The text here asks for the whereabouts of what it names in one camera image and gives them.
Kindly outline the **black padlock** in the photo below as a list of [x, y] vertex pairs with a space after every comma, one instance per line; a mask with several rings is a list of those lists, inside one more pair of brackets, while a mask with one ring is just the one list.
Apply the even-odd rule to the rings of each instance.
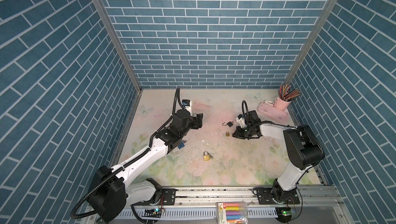
[[234, 125], [234, 123], [233, 123], [232, 121], [229, 121], [229, 122], [224, 122], [222, 125], [223, 125], [224, 127], [225, 127], [225, 126], [232, 127], [232, 126]]

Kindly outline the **large brass padlock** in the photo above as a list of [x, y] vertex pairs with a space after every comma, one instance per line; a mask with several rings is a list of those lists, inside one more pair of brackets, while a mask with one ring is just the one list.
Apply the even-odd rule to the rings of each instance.
[[208, 152], [208, 151], [204, 151], [203, 153], [203, 160], [204, 161], [210, 161], [213, 159], [213, 156]]

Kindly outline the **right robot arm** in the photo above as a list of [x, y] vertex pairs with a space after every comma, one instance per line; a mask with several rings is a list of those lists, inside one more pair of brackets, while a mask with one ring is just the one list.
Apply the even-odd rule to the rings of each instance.
[[254, 110], [238, 115], [236, 122], [238, 126], [233, 133], [235, 138], [258, 139], [269, 136], [285, 142], [289, 162], [272, 186], [271, 194], [276, 203], [284, 203], [294, 196], [299, 181], [325, 156], [321, 144], [308, 125], [289, 126], [262, 121]]

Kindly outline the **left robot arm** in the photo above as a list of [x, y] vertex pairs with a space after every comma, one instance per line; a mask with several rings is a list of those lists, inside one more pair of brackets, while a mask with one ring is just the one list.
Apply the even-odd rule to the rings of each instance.
[[203, 126], [203, 114], [179, 109], [150, 137], [149, 144], [131, 158], [112, 167], [102, 166], [94, 174], [87, 195], [93, 210], [82, 217], [97, 214], [106, 223], [117, 217], [130, 203], [156, 203], [162, 187], [153, 179], [140, 184], [133, 181], [154, 162], [178, 147], [190, 130]]

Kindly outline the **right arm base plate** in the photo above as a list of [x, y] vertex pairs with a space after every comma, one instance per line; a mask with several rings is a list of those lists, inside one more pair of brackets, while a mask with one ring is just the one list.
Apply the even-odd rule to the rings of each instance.
[[284, 191], [281, 188], [276, 187], [264, 188], [256, 187], [253, 188], [252, 193], [257, 197], [260, 205], [265, 204], [300, 204], [300, 198], [297, 194], [296, 189], [291, 191]]

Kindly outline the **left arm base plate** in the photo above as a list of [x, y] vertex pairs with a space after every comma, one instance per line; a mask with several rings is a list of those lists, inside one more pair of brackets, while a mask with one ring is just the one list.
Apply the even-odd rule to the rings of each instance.
[[176, 197], [175, 188], [163, 188], [161, 190], [156, 190], [154, 195], [148, 201], [141, 201], [135, 203], [138, 206], [148, 206], [148, 205], [174, 205]]

